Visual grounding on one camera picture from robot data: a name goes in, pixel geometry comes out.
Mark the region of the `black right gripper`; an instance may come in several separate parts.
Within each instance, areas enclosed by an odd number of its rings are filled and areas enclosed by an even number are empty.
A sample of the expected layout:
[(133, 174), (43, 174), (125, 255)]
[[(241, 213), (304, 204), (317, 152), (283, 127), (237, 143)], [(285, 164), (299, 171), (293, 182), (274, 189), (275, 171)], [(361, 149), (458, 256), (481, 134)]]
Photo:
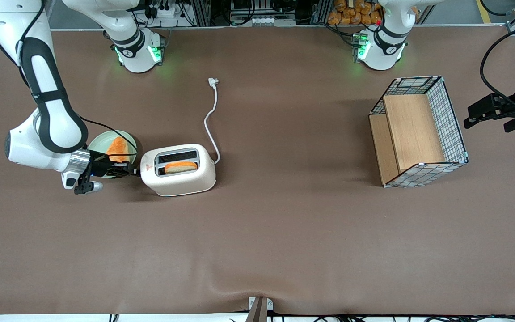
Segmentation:
[(88, 177), (140, 177), (140, 171), (130, 161), (115, 162), (105, 154), (90, 154)]

